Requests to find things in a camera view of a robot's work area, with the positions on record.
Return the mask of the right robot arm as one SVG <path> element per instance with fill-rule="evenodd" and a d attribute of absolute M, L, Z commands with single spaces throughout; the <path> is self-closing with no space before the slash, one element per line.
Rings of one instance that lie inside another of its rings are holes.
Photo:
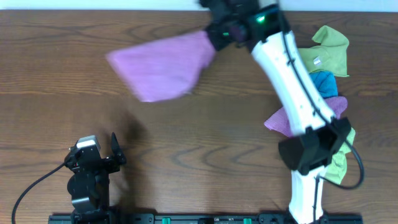
<path fill-rule="evenodd" d="M 278 145 L 292 174 L 289 212 L 296 223 L 323 216 L 323 178 L 351 131 L 337 119 L 312 82 L 299 55 L 294 33 L 278 4 L 258 1 L 200 0 L 211 12 L 207 32 L 216 50 L 230 43 L 246 47 L 274 87 L 289 120 L 291 137 Z"/>

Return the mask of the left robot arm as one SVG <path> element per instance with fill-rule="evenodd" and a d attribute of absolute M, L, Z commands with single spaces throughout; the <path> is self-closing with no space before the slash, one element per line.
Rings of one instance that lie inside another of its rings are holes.
<path fill-rule="evenodd" d="M 73 172 L 67 184 L 74 207 L 72 223 L 118 222 L 117 211 L 109 205 L 109 175 L 120 171 L 126 156 L 114 133 L 111 151 L 112 155 L 102 158 L 98 139 L 92 135 L 77 140 L 65 157 L 65 167 Z"/>

